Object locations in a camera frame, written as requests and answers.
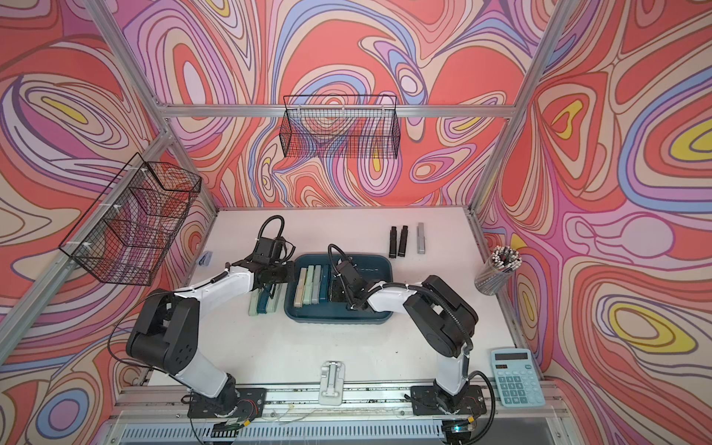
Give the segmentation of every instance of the light blue calculator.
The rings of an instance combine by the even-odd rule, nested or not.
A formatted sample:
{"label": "light blue calculator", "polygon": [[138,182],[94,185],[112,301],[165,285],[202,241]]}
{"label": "light blue calculator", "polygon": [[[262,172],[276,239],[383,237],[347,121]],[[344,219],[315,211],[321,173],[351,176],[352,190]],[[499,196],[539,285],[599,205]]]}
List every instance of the light blue calculator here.
{"label": "light blue calculator", "polygon": [[528,349],[492,351],[492,370],[501,404],[507,408],[541,407],[545,404],[539,378]]}

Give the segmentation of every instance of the red swirl pattern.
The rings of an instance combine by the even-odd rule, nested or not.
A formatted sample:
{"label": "red swirl pattern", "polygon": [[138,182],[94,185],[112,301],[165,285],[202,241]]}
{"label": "red swirl pattern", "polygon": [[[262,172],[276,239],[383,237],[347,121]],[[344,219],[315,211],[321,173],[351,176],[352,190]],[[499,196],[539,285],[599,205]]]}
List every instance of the red swirl pattern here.
{"label": "red swirl pattern", "polygon": [[583,1],[477,206],[585,443],[712,442],[711,19]]}

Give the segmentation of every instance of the black cable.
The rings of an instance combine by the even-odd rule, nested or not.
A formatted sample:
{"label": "black cable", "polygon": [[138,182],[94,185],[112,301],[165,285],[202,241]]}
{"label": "black cable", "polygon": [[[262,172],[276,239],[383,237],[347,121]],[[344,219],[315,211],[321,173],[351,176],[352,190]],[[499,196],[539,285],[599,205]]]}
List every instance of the black cable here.
{"label": "black cable", "polygon": [[297,246],[295,246],[294,244],[292,244],[292,243],[290,243],[289,241],[285,240],[284,238],[282,238],[282,239],[284,240],[284,244],[282,245],[282,246],[284,247],[284,253],[287,253],[287,244],[289,244],[290,246],[292,246],[292,251],[289,252],[289,254],[288,254],[287,256],[285,256],[284,258],[280,258],[280,260],[279,260],[279,261],[281,261],[282,263],[284,263],[285,261],[289,261],[289,258],[292,258],[292,255],[294,255],[294,251],[297,249]]}
{"label": "black cable", "polygon": [[282,236],[282,230],[284,230],[284,218],[282,217],[282,215],[273,215],[273,216],[270,216],[269,218],[267,218],[267,221],[262,223],[262,227],[260,227],[260,231],[257,232],[258,240],[260,238],[262,238],[262,233],[265,231],[267,224],[274,221],[275,219],[278,219],[281,222],[281,225],[279,226],[279,232],[277,232],[277,236],[275,236],[275,238],[279,238],[280,236]]}
{"label": "black cable", "polygon": [[116,360],[117,362],[123,363],[124,365],[131,365],[131,366],[138,366],[138,367],[146,368],[146,369],[148,369],[149,371],[160,371],[158,368],[155,368],[155,367],[153,367],[153,366],[142,365],[141,363],[127,362],[126,360],[122,360],[122,359],[120,359],[119,357],[116,357],[116,354],[114,354],[114,352],[111,350],[111,338],[114,336],[114,333],[116,332],[116,329],[119,327],[119,325],[121,324],[121,322],[124,320],[124,318],[126,318],[126,315],[129,315],[129,314],[131,313],[131,311],[136,308],[136,306],[138,306],[139,304],[141,304],[141,303],[143,303],[144,301],[148,300],[148,298],[150,298],[150,297],[152,297],[152,296],[154,296],[154,295],[155,295],[155,294],[151,294],[151,295],[148,295],[148,296],[146,296],[146,297],[144,297],[144,298],[141,298],[140,300],[138,300],[138,302],[136,302],[136,304],[134,304],[133,306],[131,306],[131,308],[126,311],[126,313],[119,319],[119,321],[116,322],[116,324],[114,325],[114,329],[111,331],[111,334],[109,334],[109,338],[108,338],[108,340],[106,340],[106,350],[109,351],[109,355],[111,355],[112,357],[114,357],[114,360]]}
{"label": "black cable", "polygon": [[336,262],[334,261],[334,254],[332,253],[331,249],[335,248],[339,254],[341,255],[341,261],[350,261],[348,255],[344,253],[343,250],[336,244],[329,244],[329,246],[326,248],[326,254],[329,256],[329,263],[331,263],[331,269],[334,270],[334,274],[339,277],[339,281],[341,282],[341,287],[344,288],[344,296],[346,297],[346,301],[349,303],[349,308],[355,309],[356,305],[354,304],[354,298],[353,295],[351,294],[351,289],[346,285],[346,280],[344,280],[344,277],[341,275],[339,270],[336,269]]}
{"label": "black cable", "polygon": [[438,411],[438,407],[433,407],[432,405],[423,403],[420,400],[416,399],[415,397],[410,397],[408,394],[403,394],[403,398],[406,399],[408,402],[413,402],[415,404],[420,405],[423,408],[434,409],[435,411]]}
{"label": "black cable", "polygon": [[195,436],[195,439],[200,443],[200,445],[205,445],[205,442],[203,442],[200,437],[198,437],[198,433],[195,432],[195,426],[193,426],[193,419],[188,417],[188,420],[190,421],[190,429],[193,430],[193,435]]}
{"label": "black cable", "polygon": [[494,422],[494,411],[495,411],[495,395],[494,395],[494,388],[492,388],[492,384],[489,382],[489,379],[487,376],[482,373],[482,371],[473,371],[470,373],[469,376],[467,376],[467,380],[471,380],[472,377],[475,377],[476,375],[482,377],[482,379],[485,381],[485,384],[487,385],[487,389],[489,389],[490,392],[490,416],[489,419],[487,419],[487,424],[485,425],[484,428],[482,428],[482,431],[477,433],[475,437],[472,439],[468,440],[467,442],[462,442],[460,445],[471,445],[474,444],[475,442],[479,441],[484,437],[485,434],[487,434],[487,431],[489,431],[490,427],[492,426],[492,422]]}
{"label": "black cable", "polygon": [[431,300],[433,300],[434,303],[437,303],[441,308],[443,308],[445,313],[450,318],[452,318],[453,323],[455,323],[455,326],[457,327],[457,329],[460,331],[460,333],[464,337],[465,345],[466,345],[465,356],[469,357],[470,351],[472,351],[472,348],[473,348],[472,339],[470,338],[470,333],[467,332],[467,330],[462,325],[462,323],[460,323],[460,320],[458,320],[457,317],[455,316],[455,312],[453,312],[453,310],[450,309],[450,306],[447,305],[445,300],[443,300],[440,297],[440,295],[436,294],[435,292],[433,292],[432,290],[430,290],[428,288],[424,288],[423,286],[406,285],[404,283],[385,283],[383,286],[376,286],[373,289],[371,289],[369,291],[369,293],[367,294],[365,300],[368,300],[368,298],[370,298],[371,295],[378,292],[382,288],[401,288],[401,289],[415,290],[418,293],[422,293],[422,294],[426,295],[427,297],[429,297]]}

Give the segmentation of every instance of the wire mesh basket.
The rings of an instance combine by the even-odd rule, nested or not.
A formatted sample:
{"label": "wire mesh basket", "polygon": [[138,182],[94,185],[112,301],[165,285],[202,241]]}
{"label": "wire mesh basket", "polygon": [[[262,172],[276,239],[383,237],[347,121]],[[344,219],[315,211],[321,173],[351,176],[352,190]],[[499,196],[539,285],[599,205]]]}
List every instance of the wire mesh basket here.
{"label": "wire mesh basket", "polygon": [[394,95],[286,95],[279,138],[285,157],[396,159]]}
{"label": "wire mesh basket", "polygon": [[200,186],[200,176],[192,172],[166,162],[143,162],[76,248],[71,253],[60,249],[102,283],[149,286]]}

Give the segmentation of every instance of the pencil holder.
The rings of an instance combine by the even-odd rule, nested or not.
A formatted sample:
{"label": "pencil holder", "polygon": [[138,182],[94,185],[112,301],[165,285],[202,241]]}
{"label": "pencil holder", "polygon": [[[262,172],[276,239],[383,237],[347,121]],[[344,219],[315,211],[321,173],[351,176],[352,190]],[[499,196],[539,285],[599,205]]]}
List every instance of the pencil holder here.
{"label": "pencil holder", "polygon": [[500,270],[495,267],[492,258],[488,258],[484,269],[475,278],[475,287],[485,295],[494,295],[513,275],[513,268]]}

